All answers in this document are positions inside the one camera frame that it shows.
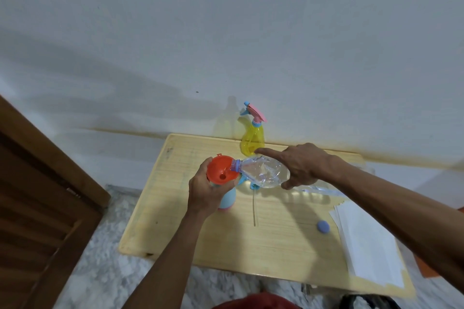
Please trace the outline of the person's left hand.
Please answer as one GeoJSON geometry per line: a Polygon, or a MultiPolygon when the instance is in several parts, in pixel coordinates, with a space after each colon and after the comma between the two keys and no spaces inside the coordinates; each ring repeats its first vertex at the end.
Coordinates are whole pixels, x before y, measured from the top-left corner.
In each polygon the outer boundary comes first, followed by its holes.
{"type": "Polygon", "coordinates": [[[204,160],[197,173],[189,181],[188,208],[185,218],[200,219],[205,221],[215,213],[220,205],[222,185],[213,186],[206,176],[207,166],[213,158],[204,160]]]}

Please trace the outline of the person's right hand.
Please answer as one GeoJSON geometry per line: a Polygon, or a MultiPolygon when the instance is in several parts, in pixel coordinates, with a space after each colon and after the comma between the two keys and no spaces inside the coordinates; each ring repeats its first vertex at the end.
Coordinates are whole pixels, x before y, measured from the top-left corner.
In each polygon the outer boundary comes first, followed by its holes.
{"type": "Polygon", "coordinates": [[[302,179],[302,185],[311,185],[317,180],[335,182],[338,168],[349,166],[339,156],[328,154],[312,143],[289,146],[283,151],[258,148],[255,154],[278,160],[289,169],[291,177],[302,179]]]}

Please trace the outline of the orange plastic funnel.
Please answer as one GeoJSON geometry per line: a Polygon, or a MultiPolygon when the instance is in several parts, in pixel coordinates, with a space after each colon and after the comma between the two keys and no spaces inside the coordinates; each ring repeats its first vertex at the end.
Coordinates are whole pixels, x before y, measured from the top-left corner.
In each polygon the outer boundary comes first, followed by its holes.
{"type": "Polygon", "coordinates": [[[230,156],[217,154],[207,166],[206,176],[214,185],[224,185],[241,177],[241,173],[232,169],[235,159],[230,156]]]}

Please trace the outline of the light blue spray bottle body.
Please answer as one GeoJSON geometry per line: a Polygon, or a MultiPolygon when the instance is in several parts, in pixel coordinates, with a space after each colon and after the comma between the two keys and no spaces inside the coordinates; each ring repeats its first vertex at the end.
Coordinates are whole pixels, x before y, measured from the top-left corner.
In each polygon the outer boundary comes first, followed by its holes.
{"type": "Polygon", "coordinates": [[[234,187],[224,194],[224,196],[221,199],[220,205],[217,209],[221,211],[225,211],[234,205],[235,200],[236,200],[236,188],[234,187]]]}

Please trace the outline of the clear plastic water bottle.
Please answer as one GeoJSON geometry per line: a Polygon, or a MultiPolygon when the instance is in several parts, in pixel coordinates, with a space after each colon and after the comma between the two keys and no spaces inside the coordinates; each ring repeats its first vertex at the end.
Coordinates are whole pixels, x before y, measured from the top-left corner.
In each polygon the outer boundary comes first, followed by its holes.
{"type": "MultiPolygon", "coordinates": [[[[281,187],[281,184],[290,178],[290,171],[284,164],[276,159],[260,154],[252,155],[243,160],[233,160],[229,171],[240,173],[252,185],[263,189],[281,187]]],[[[305,193],[345,197],[342,192],[323,181],[317,181],[311,185],[301,185],[295,187],[294,190],[305,193]]]]}

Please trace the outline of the person's right forearm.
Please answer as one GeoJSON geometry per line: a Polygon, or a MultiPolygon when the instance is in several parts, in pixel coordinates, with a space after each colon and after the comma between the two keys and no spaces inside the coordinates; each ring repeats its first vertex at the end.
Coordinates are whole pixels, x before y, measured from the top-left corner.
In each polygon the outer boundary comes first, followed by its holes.
{"type": "Polygon", "coordinates": [[[456,288],[464,287],[464,213],[343,161],[337,186],[456,288]]]}

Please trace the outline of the person's left forearm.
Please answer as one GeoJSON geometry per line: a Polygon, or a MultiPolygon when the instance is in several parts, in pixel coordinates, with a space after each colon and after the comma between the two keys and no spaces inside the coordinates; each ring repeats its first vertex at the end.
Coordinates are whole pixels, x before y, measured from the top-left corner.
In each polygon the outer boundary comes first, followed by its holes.
{"type": "Polygon", "coordinates": [[[187,210],[171,241],[121,309],[181,309],[201,228],[216,210],[187,210]]]}

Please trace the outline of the blue spray head with tube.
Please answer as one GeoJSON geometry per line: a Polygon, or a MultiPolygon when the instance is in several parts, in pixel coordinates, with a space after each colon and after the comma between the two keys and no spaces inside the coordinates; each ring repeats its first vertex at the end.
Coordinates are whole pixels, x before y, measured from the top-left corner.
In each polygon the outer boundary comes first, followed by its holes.
{"type": "Polygon", "coordinates": [[[258,207],[257,207],[257,194],[260,187],[251,182],[249,178],[244,175],[240,175],[240,180],[237,185],[239,190],[245,195],[251,196],[252,199],[252,216],[253,226],[259,227],[258,207]]]}

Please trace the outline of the yellow spray bottle pink trigger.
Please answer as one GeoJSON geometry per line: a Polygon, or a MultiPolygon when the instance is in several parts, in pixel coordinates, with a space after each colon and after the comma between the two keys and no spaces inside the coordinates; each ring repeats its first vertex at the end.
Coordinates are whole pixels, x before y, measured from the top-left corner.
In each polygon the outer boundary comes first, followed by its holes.
{"type": "Polygon", "coordinates": [[[264,114],[249,101],[245,101],[244,105],[246,107],[245,111],[243,111],[240,116],[250,115],[252,116],[252,120],[242,137],[240,150],[243,155],[251,156],[256,149],[264,148],[265,139],[262,124],[263,122],[266,123],[267,119],[264,114]]]}

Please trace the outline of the stack of white paper sheets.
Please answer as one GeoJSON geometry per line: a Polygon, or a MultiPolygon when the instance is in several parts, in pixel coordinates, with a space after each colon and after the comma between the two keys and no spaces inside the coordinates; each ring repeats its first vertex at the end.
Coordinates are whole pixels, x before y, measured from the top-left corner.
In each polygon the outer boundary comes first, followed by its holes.
{"type": "Polygon", "coordinates": [[[395,237],[352,201],[329,212],[337,225],[351,276],[404,288],[406,269],[395,237]]]}

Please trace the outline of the red object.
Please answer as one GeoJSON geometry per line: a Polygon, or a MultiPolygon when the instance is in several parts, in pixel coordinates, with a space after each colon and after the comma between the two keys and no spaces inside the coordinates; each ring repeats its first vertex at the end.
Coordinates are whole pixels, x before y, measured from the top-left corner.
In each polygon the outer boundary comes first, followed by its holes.
{"type": "Polygon", "coordinates": [[[268,292],[248,295],[244,298],[221,303],[211,309],[302,309],[291,301],[268,292]]]}

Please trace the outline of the black object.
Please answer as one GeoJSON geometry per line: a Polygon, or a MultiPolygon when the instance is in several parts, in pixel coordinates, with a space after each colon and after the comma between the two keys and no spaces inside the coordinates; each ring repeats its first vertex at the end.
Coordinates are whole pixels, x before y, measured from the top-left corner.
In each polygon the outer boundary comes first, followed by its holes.
{"type": "Polygon", "coordinates": [[[402,309],[396,301],[384,295],[344,295],[338,309],[402,309]]]}

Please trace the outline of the orange object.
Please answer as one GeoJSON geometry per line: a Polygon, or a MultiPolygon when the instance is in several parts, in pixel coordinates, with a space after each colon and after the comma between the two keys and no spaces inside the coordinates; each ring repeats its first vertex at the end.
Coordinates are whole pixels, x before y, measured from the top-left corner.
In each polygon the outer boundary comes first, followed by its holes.
{"type": "Polygon", "coordinates": [[[416,265],[422,275],[423,278],[438,278],[440,275],[433,270],[430,266],[428,266],[421,258],[419,258],[416,254],[413,253],[416,265]]]}

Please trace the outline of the brown wooden louvred door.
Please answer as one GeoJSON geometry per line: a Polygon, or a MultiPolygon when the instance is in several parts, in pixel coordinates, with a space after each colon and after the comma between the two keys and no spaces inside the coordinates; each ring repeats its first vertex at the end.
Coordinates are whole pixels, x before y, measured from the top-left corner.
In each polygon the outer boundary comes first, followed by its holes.
{"type": "Polygon", "coordinates": [[[110,199],[0,95],[0,309],[52,309],[110,199]]]}

